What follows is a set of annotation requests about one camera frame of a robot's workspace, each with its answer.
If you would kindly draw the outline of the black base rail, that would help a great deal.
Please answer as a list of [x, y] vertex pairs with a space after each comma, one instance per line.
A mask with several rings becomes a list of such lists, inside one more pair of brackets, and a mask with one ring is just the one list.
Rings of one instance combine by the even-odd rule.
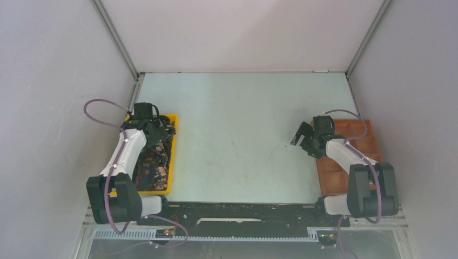
[[217, 237], [303, 237], [312, 227], [338, 226], [339, 216], [312, 204], [170, 202], [161, 213], [184, 229], [178, 235]]

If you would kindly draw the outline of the brown compartment tray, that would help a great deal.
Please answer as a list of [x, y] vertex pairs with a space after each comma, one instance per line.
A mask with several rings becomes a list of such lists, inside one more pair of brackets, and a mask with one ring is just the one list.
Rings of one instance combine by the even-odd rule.
[[[351, 145], [361, 151], [370, 159], [383, 162], [379, 143], [370, 120], [366, 120], [367, 133], [364, 138], [352, 140]], [[335, 134], [341, 134], [347, 138], [363, 135], [365, 127], [357, 119], [335, 119]], [[334, 160], [323, 156], [316, 159], [321, 195], [341, 195], [347, 193], [348, 174]]]

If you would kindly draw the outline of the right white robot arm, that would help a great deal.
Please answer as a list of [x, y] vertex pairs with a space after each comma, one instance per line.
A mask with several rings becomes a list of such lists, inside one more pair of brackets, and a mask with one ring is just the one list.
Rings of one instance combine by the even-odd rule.
[[303, 121], [291, 145], [299, 146], [317, 160], [333, 161], [348, 176], [345, 194], [318, 198], [314, 211], [318, 224], [327, 226], [336, 215], [365, 218], [377, 223], [383, 216], [394, 216], [399, 212], [394, 167], [369, 158], [343, 135], [336, 134], [330, 117], [317, 125]]

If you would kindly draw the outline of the yellow plastic bin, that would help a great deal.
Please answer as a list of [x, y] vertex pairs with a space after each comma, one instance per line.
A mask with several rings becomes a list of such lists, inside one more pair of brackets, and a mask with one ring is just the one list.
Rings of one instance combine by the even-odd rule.
[[129, 116], [120, 126], [118, 146], [101, 175], [111, 174], [106, 195], [117, 194], [114, 181], [124, 174], [140, 194], [162, 195], [171, 189], [175, 119], [165, 115]]

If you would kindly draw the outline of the pile of dark ties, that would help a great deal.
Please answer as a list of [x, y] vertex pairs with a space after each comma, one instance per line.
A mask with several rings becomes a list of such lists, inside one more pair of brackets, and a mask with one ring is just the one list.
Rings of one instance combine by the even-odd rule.
[[169, 117], [162, 115], [160, 119], [171, 139], [142, 149], [133, 171], [133, 182], [138, 191], [163, 192], [169, 188], [171, 147], [176, 129]]

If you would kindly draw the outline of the aluminium frame rail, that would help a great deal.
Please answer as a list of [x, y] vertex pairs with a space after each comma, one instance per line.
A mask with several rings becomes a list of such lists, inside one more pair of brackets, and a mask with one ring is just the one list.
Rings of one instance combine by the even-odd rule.
[[[403, 214], [402, 208], [399, 209], [399, 212], [395, 216], [384, 216], [381, 218], [378, 224], [372, 224], [366, 219], [355, 219], [353, 217], [349, 217], [349, 226], [343, 227], [343, 230], [356, 230], [356, 231], [365, 231], [365, 230], [377, 230], [377, 231], [383, 231], [383, 230], [395, 230], [395, 231], [402, 231], [402, 230], [408, 230], [408, 225], [407, 221], [405, 219], [405, 216]], [[108, 224], [96, 224], [95, 221], [93, 220], [91, 208], [88, 207], [82, 227], [92, 227], [92, 228], [102, 228], [102, 227], [109, 227]], [[134, 223], [129, 223], [128, 230], [134, 229], [134, 228], [158, 228], [158, 226], [140, 226], [137, 225], [135, 222]], [[308, 225], [307, 230], [334, 230], [335, 228], [335, 223], [332, 223], [330, 227], [324, 227], [324, 226], [319, 226], [319, 227], [312, 227], [311, 225]]]

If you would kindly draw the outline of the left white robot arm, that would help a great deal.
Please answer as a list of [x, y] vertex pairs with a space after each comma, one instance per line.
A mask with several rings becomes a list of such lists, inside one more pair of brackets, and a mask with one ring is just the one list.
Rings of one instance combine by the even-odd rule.
[[146, 130], [126, 129], [107, 166], [86, 183], [92, 215], [97, 224], [138, 221], [150, 215], [166, 224], [171, 211], [163, 194], [170, 189], [174, 122], [162, 115], [166, 136], [157, 144]]

